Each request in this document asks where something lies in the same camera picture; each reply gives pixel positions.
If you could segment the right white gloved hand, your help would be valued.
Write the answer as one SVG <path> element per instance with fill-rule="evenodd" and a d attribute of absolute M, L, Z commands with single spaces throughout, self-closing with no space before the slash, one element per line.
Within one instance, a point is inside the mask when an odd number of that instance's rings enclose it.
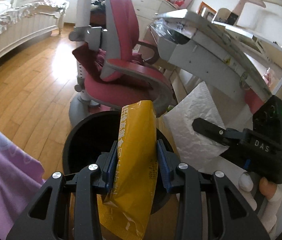
<path fill-rule="evenodd" d="M 257 201 L 252 196 L 254 183 L 247 172 L 241 174 L 238 180 L 238 190 L 249 203 L 253 211 L 257 210 Z M 261 178 L 258 185 L 258 193 L 266 199 L 266 207 L 260 217 L 265 230 L 270 233 L 277 222 L 277 213 L 282 202 L 282 191 L 277 184 L 268 181 L 265 177 Z"/>

